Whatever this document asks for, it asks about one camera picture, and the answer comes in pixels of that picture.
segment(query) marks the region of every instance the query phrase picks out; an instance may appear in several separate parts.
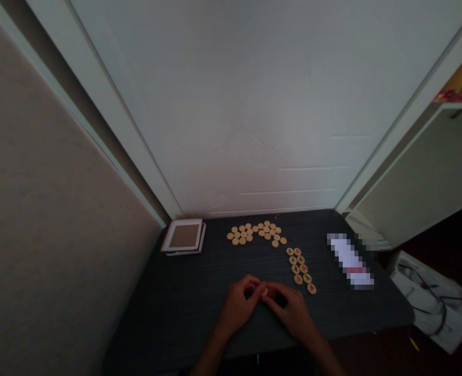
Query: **forearm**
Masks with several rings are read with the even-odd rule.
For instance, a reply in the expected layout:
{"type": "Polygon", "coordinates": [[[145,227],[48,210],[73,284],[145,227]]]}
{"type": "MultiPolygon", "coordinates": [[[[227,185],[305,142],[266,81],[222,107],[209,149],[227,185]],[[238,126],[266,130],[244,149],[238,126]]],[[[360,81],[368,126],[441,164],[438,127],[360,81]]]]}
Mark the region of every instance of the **forearm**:
{"type": "Polygon", "coordinates": [[[217,373],[229,335],[216,325],[208,337],[201,355],[191,368],[190,376],[212,376],[217,373]]]}
{"type": "Polygon", "coordinates": [[[314,357],[316,364],[321,368],[324,375],[346,375],[344,368],[342,368],[335,353],[332,351],[328,340],[317,328],[313,329],[309,339],[304,341],[304,346],[314,357]]]}

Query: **white door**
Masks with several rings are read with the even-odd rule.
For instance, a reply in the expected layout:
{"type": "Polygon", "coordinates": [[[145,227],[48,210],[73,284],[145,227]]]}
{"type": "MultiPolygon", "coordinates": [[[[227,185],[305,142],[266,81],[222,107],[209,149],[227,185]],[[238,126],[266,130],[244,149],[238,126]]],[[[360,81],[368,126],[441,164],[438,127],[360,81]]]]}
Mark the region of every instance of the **white door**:
{"type": "Polygon", "coordinates": [[[72,5],[184,215],[206,218],[333,208],[462,25],[462,0],[72,5]]]}

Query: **heart-shaped vent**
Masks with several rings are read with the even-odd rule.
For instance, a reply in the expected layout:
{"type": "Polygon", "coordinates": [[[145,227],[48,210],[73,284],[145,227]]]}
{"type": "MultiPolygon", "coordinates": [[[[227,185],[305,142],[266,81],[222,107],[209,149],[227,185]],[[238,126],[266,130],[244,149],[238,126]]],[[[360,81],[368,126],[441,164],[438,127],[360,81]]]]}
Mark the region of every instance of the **heart-shaped vent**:
{"type": "Polygon", "coordinates": [[[227,201],[227,197],[225,195],[217,194],[212,190],[206,193],[206,198],[212,207],[220,207],[227,201]]]}
{"type": "Polygon", "coordinates": [[[274,157],[274,148],[270,145],[264,146],[260,138],[254,138],[250,142],[248,157],[254,168],[265,166],[274,157]]]}

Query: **table surface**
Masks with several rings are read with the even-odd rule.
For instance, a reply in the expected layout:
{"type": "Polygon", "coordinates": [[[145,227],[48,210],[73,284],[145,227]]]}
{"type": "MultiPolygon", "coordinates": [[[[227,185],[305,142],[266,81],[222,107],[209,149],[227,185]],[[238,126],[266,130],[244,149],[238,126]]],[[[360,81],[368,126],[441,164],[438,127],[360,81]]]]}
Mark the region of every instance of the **table surface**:
{"type": "MultiPolygon", "coordinates": [[[[168,257],[158,244],[137,284],[104,359],[104,374],[153,374],[194,363],[215,323],[229,285],[247,273],[300,290],[314,322],[328,339],[405,326],[413,311],[354,231],[334,210],[219,218],[207,224],[199,255],[168,257]],[[287,245],[278,248],[254,234],[233,246],[231,227],[265,220],[282,228],[287,245]],[[375,277],[373,290],[353,290],[327,246],[328,233],[346,233],[375,277]],[[317,288],[293,281],[287,247],[299,247],[317,288]]],[[[249,322],[229,342],[225,358],[295,346],[274,314],[259,303],[249,322]]]]}

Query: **finger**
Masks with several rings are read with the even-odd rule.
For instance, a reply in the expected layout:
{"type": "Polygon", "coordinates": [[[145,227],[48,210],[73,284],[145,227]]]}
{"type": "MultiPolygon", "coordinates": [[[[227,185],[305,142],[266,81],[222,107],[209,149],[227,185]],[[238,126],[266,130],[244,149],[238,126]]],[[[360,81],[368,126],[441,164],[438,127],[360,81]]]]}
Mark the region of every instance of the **finger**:
{"type": "Polygon", "coordinates": [[[257,288],[256,285],[254,285],[253,283],[247,283],[246,286],[245,286],[245,290],[251,290],[251,291],[255,291],[255,289],[257,288]]]}
{"type": "Polygon", "coordinates": [[[291,297],[296,291],[291,287],[288,287],[280,282],[268,282],[266,285],[267,287],[272,287],[273,289],[279,291],[279,293],[283,295],[286,299],[291,297]]]}
{"type": "Polygon", "coordinates": [[[266,303],[269,308],[271,308],[271,310],[276,314],[277,317],[280,318],[280,320],[283,321],[283,318],[285,317],[285,310],[283,308],[277,305],[277,303],[268,296],[262,297],[262,301],[266,303]]]}
{"type": "Polygon", "coordinates": [[[279,292],[278,290],[273,289],[272,287],[267,288],[267,296],[270,297],[271,299],[275,299],[278,296],[279,292]]]}
{"type": "Polygon", "coordinates": [[[258,279],[257,277],[253,276],[253,275],[250,275],[250,274],[247,274],[245,275],[238,283],[236,283],[240,288],[242,288],[244,290],[245,286],[248,284],[248,283],[253,283],[255,284],[256,286],[260,285],[260,279],[258,279]]]}
{"type": "Polygon", "coordinates": [[[255,291],[253,292],[252,296],[248,299],[248,301],[252,303],[254,307],[259,302],[260,298],[262,297],[262,293],[264,292],[265,289],[266,289],[266,284],[262,283],[258,285],[255,291]]]}

